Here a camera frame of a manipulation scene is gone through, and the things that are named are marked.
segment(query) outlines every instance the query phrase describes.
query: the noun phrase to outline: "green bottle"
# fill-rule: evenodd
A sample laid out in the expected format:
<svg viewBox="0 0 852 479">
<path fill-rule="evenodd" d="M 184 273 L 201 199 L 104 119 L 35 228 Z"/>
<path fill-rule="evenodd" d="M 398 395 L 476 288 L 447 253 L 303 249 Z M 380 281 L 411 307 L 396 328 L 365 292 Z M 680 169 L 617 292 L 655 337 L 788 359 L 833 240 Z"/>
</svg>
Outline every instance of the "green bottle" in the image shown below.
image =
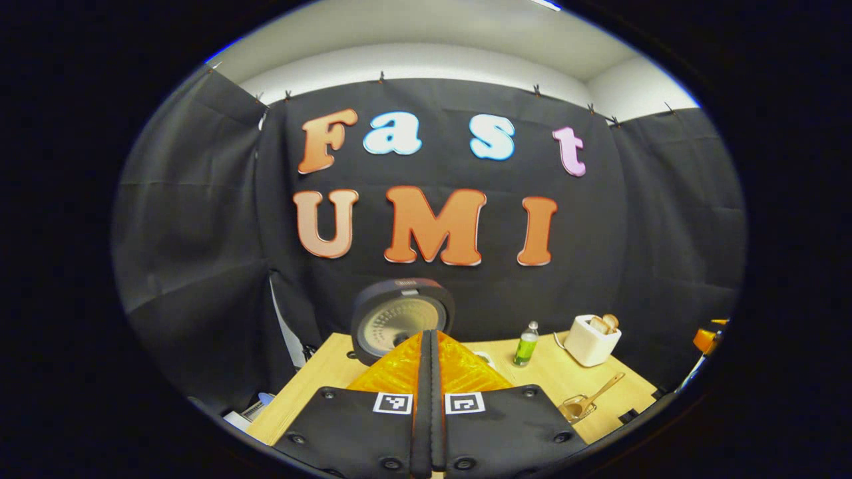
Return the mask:
<svg viewBox="0 0 852 479">
<path fill-rule="evenodd" d="M 521 334 L 521 341 L 518 343 L 518 350 L 515 352 L 515 360 L 512 362 L 516 366 L 529 364 L 536 344 L 538 344 L 538 322 L 530 321 L 530 326 Z"/>
</svg>

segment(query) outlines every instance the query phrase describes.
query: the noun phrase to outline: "table surface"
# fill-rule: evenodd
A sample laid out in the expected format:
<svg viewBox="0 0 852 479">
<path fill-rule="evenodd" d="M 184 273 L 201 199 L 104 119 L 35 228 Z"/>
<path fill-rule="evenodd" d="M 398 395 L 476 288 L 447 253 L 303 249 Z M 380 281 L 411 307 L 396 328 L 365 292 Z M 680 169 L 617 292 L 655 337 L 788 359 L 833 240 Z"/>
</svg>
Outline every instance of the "table surface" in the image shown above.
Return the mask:
<svg viewBox="0 0 852 479">
<path fill-rule="evenodd" d="M 567 332 L 558 336 L 564 343 Z M 488 353 L 497 371 L 513 385 L 538 384 L 557 406 L 574 395 L 593 395 L 616 373 L 625 373 L 609 391 L 595 400 L 597 410 L 573 424 L 586 443 L 591 444 L 621 427 L 619 416 L 622 414 L 632 408 L 641 413 L 655 401 L 651 394 L 657 388 L 613 356 L 598 366 L 581 366 L 556 345 L 552 334 L 548 334 L 539 339 L 530 363 L 517 367 L 512 364 L 517 343 L 517 339 L 506 339 L 463 344 L 474 352 Z M 346 356 L 351 350 L 352 338 L 349 335 L 332 334 L 261 411 L 246 432 L 269 446 L 278 442 L 319 388 L 345 388 L 367 370 L 360 361 Z"/>
</svg>

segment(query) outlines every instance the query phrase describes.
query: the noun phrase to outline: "black backdrop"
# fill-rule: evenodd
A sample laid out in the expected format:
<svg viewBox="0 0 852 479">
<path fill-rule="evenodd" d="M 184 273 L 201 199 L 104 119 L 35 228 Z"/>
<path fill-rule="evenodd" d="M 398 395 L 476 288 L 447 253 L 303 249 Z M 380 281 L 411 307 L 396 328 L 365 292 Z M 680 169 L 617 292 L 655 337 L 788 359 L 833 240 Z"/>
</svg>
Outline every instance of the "black backdrop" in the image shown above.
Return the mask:
<svg viewBox="0 0 852 479">
<path fill-rule="evenodd" d="M 353 108 L 357 124 L 331 168 L 300 175 L 306 121 Z M 414 113 L 421 149 L 368 153 L 370 120 Z M 469 120 L 488 113 L 515 126 L 505 161 L 469 150 Z M 614 354 L 671 390 L 699 357 L 697 327 L 727 317 L 745 264 L 739 184 L 719 135 L 699 109 L 608 126 L 600 115 L 529 92 L 457 80 L 349 84 L 263 105 L 202 68 L 142 133 L 118 190 L 113 254 L 131 323 L 167 376 L 212 410 L 247 405 L 292 374 L 277 330 L 283 319 L 306 344 L 347 332 L 354 295 L 379 280 L 428 277 L 456 299 L 453 336 L 512 338 L 530 320 L 542 333 L 575 315 L 621 320 Z M 583 139 L 582 177 L 568 175 L 564 126 Z M 421 188 L 437 214 L 450 193 L 488 198 L 479 223 L 481 264 L 389 263 L 393 206 L 388 188 Z M 296 234 L 292 194 L 359 192 L 351 250 L 315 257 Z M 556 201 L 551 262 L 524 267 L 526 196 Z M 333 237 L 333 209 L 319 207 L 319 233 Z"/>
</svg>

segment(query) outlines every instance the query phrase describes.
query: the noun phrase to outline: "pink letter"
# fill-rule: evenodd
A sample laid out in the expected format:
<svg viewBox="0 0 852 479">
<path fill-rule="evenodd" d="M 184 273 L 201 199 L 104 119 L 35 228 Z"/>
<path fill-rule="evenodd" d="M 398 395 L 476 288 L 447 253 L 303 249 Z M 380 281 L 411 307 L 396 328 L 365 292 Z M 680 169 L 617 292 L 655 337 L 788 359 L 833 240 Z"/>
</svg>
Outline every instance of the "pink letter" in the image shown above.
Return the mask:
<svg viewBox="0 0 852 479">
<path fill-rule="evenodd" d="M 553 132 L 553 137 L 559 141 L 559 154 L 562 156 L 562 166 L 569 175 L 585 175 L 585 164 L 577 159 L 577 148 L 583 149 L 583 140 L 574 136 L 574 130 L 565 127 Z"/>
</svg>

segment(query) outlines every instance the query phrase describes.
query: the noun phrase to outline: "bread slice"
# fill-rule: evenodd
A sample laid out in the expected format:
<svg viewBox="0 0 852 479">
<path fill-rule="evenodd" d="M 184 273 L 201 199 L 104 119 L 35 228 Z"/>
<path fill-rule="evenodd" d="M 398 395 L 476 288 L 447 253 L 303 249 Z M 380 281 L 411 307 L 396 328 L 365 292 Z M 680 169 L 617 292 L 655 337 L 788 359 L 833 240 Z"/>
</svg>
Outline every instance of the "bread slice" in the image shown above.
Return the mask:
<svg viewBox="0 0 852 479">
<path fill-rule="evenodd" d="M 607 325 L 608 329 L 604 334 L 612 334 L 619 329 L 619 319 L 614 315 L 603 315 L 602 321 Z"/>
<path fill-rule="evenodd" d="M 592 316 L 589 326 L 597 330 L 600 334 L 607 334 L 607 331 L 609 331 L 609 325 L 600 316 Z"/>
</svg>

